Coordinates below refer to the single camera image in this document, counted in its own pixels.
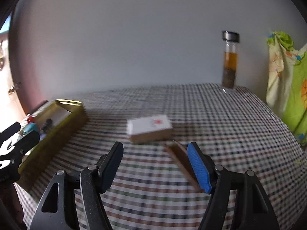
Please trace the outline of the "blue toy building block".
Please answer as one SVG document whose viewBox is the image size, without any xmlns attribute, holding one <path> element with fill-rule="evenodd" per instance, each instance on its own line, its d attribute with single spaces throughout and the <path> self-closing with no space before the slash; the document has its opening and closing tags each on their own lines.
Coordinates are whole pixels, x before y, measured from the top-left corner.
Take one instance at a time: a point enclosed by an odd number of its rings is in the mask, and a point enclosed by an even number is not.
<svg viewBox="0 0 307 230">
<path fill-rule="evenodd" d="M 23 130 L 21 131 L 20 134 L 21 134 L 22 136 L 25 136 L 25 135 L 27 135 L 28 133 L 30 133 L 31 131 L 36 131 L 36 132 L 40 133 L 39 128 L 37 127 L 36 123 L 34 123 L 34 122 L 28 123 L 28 124 L 23 128 Z"/>
</svg>

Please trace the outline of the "red small box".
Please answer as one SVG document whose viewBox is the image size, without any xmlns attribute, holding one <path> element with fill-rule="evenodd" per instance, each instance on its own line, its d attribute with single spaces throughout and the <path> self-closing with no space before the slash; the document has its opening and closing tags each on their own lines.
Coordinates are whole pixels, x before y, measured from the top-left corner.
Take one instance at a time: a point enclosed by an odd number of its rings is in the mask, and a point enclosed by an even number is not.
<svg viewBox="0 0 307 230">
<path fill-rule="evenodd" d="M 29 115 L 27 118 L 26 118 L 26 122 L 29 124 L 29 123 L 35 123 L 36 122 L 36 119 L 34 116 L 32 115 Z"/>
</svg>

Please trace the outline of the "black comb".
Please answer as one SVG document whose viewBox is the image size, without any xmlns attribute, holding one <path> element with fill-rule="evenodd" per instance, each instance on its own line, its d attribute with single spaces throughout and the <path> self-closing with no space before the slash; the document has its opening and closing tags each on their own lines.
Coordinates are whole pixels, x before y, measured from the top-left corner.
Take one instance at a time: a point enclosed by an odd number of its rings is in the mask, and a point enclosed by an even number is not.
<svg viewBox="0 0 307 230">
<path fill-rule="evenodd" d="M 53 127 L 53 120 L 51 118 L 46 119 L 45 123 L 41 127 L 43 133 L 48 133 Z"/>
</svg>

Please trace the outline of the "gold metal tin tray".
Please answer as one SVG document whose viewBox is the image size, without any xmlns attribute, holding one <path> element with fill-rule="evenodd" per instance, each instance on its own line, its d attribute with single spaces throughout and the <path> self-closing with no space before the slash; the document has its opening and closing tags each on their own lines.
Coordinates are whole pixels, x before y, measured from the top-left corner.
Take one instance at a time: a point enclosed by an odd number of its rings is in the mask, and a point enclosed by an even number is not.
<svg viewBox="0 0 307 230">
<path fill-rule="evenodd" d="M 19 166 L 21 178 L 17 184 L 26 192 L 30 192 L 53 157 L 88 121 L 82 102 L 65 99 L 48 101 L 32 116 L 39 130 L 42 130 L 48 121 L 51 121 L 51 126 L 41 132 L 41 140 L 26 153 Z"/>
</svg>

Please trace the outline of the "checkered tablecloth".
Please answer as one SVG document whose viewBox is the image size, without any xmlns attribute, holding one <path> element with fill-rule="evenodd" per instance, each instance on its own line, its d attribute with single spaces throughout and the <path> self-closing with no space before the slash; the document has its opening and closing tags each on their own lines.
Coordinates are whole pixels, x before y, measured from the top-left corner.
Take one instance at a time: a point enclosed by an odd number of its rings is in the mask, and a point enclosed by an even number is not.
<svg viewBox="0 0 307 230">
<path fill-rule="evenodd" d="M 288 127 L 245 87 L 224 94 L 214 84 L 151 86 L 71 94 L 68 99 L 81 101 L 89 120 L 30 192 L 17 188 L 26 225 L 57 170 L 82 170 L 116 141 L 124 145 L 124 155 L 111 188 L 102 195 L 114 229 L 198 228 L 209 197 L 195 191 L 165 151 L 175 141 L 197 142 L 230 171 L 253 170 L 281 229 L 291 229 L 306 207 L 306 153 Z M 172 122 L 171 139 L 129 142 L 127 120 L 157 114 Z"/>
</svg>

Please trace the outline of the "white cigarette-style box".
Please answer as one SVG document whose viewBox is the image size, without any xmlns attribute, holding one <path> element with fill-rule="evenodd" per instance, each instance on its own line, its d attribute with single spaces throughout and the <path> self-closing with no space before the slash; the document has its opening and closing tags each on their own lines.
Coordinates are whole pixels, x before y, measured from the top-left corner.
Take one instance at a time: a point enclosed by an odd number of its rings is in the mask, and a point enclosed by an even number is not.
<svg viewBox="0 0 307 230">
<path fill-rule="evenodd" d="M 153 115 L 128 119 L 126 134 L 134 144 L 165 140 L 171 137 L 172 123 L 167 115 Z"/>
</svg>

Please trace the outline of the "green patterned cloth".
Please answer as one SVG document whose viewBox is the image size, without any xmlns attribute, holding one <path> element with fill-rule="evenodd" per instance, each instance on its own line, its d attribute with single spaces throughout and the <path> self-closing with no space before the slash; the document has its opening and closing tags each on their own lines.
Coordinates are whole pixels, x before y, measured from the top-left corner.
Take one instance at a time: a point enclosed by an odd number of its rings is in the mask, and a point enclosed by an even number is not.
<svg viewBox="0 0 307 230">
<path fill-rule="evenodd" d="M 268 85 L 266 103 L 288 126 L 298 142 L 306 145 L 306 45 L 299 50 L 285 32 L 267 39 Z"/>
</svg>

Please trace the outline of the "glass tea bottle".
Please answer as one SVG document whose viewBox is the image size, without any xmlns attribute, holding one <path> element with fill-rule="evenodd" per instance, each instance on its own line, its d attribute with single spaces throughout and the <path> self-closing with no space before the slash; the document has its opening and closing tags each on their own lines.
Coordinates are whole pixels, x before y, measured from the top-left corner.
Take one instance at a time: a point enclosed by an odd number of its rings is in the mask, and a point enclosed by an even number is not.
<svg viewBox="0 0 307 230">
<path fill-rule="evenodd" d="M 231 93 L 234 91 L 236 81 L 237 48 L 240 43 L 240 35 L 236 32 L 225 30 L 222 32 L 222 40 L 225 41 L 222 91 L 224 93 Z"/>
</svg>

